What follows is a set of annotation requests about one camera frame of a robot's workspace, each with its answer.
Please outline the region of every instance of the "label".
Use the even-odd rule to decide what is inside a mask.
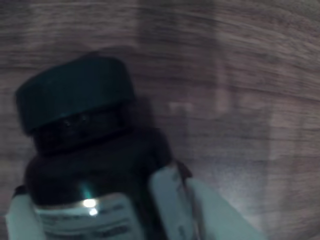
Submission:
[[[192,206],[177,167],[166,166],[154,173],[149,180],[149,190],[168,240],[195,239]]]
[[[132,203],[122,193],[35,211],[47,240],[145,239]]]

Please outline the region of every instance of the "wooden surface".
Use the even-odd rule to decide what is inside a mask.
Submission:
[[[15,89],[97,52],[126,62],[175,157],[250,223],[271,240],[320,240],[318,1],[5,2],[2,215],[34,154],[17,121]]]

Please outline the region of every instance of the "black cap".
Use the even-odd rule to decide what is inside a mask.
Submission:
[[[111,57],[80,58],[29,79],[15,93],[24,131],[135,99],[126,66]]]

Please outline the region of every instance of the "wood grain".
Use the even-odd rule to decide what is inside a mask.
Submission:
[[[2,215],[34,154],[14,91],[96,52],[125,61],[175,157],[252,225],[271,240],[320,240],[319,23],[317,0],[3,3]]]

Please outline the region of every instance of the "finger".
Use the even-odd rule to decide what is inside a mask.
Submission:
[[[13,196],[5,216],[9,240],[45,240],[31,199],[28,194],[21,192],[21,189],[22,187],[17,188],[19,192]]]

